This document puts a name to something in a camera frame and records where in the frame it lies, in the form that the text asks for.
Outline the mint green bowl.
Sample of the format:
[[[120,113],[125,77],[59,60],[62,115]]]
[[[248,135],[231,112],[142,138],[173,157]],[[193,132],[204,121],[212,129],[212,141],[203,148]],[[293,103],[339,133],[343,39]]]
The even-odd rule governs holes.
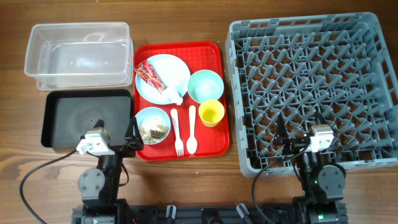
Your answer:
[[[189,78],[188,94],[197,103],[219,100],[223,93],[223,79],[212,70],[199,70]]]

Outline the red snack wrapper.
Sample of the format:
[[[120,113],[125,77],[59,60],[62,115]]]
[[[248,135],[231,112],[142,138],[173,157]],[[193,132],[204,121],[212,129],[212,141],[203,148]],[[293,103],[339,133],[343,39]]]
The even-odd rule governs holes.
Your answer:
[[[147,60],[142,61],[134,67],[134,71],[141,77],[148,85],[154,87],[159,93],[167,89],[166,84],[160,79],[153,65]]]

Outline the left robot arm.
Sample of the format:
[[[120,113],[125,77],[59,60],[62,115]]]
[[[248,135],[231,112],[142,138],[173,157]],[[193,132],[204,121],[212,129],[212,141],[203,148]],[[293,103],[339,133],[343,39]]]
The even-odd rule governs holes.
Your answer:
[[[110,136],[99,119],[94,128],[81,137],[77,151],[98,158],[94,169],[85,170],[78,179],[83,208],[74,210],[72,223],[139,223],[139,217],[125,199],[118,199],[123,159],[135,157],[144,148],[136,118],[130,119],[124,143],[110,146]]]

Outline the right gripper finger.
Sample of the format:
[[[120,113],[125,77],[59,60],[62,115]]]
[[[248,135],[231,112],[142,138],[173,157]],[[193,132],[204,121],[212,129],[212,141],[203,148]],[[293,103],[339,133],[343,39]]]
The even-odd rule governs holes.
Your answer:
[[[330,128],[333,131],[334,137],[336,137],[336,131],[330,126],[330,124],[326,121],[326,119],[318,111],[316,111],[316,124],[327,126],[328,128]]]
[[[275,137],[276,138],[288,138],[289,137],[287,134],[287,130],[285,128],[285,123],[284,123],[282,113],[279,113],[278,117],[277,117],[277,130],[276,130]]]

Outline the small light blue bowl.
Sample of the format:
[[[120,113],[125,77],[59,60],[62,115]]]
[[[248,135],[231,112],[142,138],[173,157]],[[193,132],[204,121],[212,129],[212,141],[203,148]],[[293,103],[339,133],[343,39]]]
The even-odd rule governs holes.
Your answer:
[[[166,135],[166,137],[167,137],[168,134],[169,134],[169,132],[170,132],[171,121],[170,121],[170,118],[169,118],[168,114],[167,114],[164,110],[162,110],[162,109],[160,109],[160,108],[157,108],[157,107],[148,107],[148,108],[144,108],[143,110],[140,110],[140,112],[138,112],[138,113],[135,115],[135,118],[137,119],[137,124],[138,124],[138,126],[140,125],[140,123],[141,123],[141,121],[142,121],[143,119],[148,118],[148,117],[153,116],[153,115],[158,115],[158,116],[161,116],[163,119],[165,119],[166,123],[167,123],[168,126],[169,126],[169,131],[168,131],[168,133],[167,133],[167,135]]]

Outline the white napkin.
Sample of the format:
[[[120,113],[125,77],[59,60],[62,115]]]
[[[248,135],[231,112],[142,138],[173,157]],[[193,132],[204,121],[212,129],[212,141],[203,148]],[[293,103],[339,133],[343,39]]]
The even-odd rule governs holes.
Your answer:
[[[168,103],[176,104],[177,106],[183,103],[183,98],[179,95],[178,91],[173,88],[166,88],[161,95]]]

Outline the rice and peanut scraps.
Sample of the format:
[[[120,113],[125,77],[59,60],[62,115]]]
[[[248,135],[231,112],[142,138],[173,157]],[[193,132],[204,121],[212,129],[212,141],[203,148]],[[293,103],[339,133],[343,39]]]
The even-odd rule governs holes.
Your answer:
[[[145,144],[157,144],[166,137],[169,126],[161,116],[145,118],[139,125],[139,132]]]

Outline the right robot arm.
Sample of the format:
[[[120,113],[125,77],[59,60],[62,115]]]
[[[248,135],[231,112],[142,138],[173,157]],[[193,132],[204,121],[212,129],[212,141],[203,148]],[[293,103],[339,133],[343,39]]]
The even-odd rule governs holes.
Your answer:
[[[290,138],[283,116],[278,115],[273,144],[297,165],[303,197],[293,199],[297,223],[342,223],[338,202],[343,199],[346,171],[336,163],[324,163],[320,153],[334,141],[334,131],[319,112],[318,123],[301,138]]]

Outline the yellow plastic cup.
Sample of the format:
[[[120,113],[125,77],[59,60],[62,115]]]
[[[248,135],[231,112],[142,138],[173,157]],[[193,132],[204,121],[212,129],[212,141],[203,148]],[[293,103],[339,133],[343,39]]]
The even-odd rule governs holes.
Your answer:
[[[199,106],[198,114],[202,123],[212,128],[223,119],[225,108],[218,100],[206,100]]]

